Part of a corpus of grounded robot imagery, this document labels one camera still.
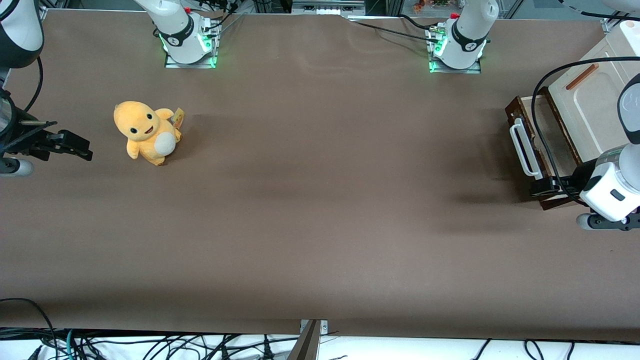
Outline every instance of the white cabinet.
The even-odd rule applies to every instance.
[[[583,59],[640,55],[640,22],[626,21]],[[569,69],[549,86],[580,160],[628,143],[616,104],[627,82],[640,73],[640,62],[597,63]]]

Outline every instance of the stuffed animal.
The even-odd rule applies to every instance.
[[[153,111],[138,101],[125,101],[113,111],[118,130],[128,138],[129,156],[137,159],[141,154],[157,166],[164,164],[164,157],[171,154],[182,139],[179,129],[183,118],[180,108],[175,114],[169,109]]]

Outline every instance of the white belly patch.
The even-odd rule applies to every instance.
[[[171,154],[175,149],[175,136],[171,133],[159,133],[154,148],[162,156]]]

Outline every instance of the plush toy tag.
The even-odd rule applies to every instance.
[[[180,126],[182,126],[183,120],[184,120],[184,111],[178,108],[178,110],[176,110],[173,116],[171,117],[171,123],[173,124],[174,128],[179,130]]]

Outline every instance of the white handle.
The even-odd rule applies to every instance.
[[[513,124],[509,128],[509,133],[511,134],[511,139],[513,140],[513,147],[516,148],[516,152],[518,153],[518,159],[520,159],[520,165],[522,166],[522,171],[524,171],[524,173],[527,176],[538,176],[540,175],[539,172],[529,170],[527,159],[525,158],[524,152],[522,152],[522,146],[524,146],[524,144],[520,145],[520,141],[518,141],[518,137],[516,135],[516,130],[518,128],[524,130],[524,124],[522,123],[522,120],[520,118],[516,119],[515,124]]]

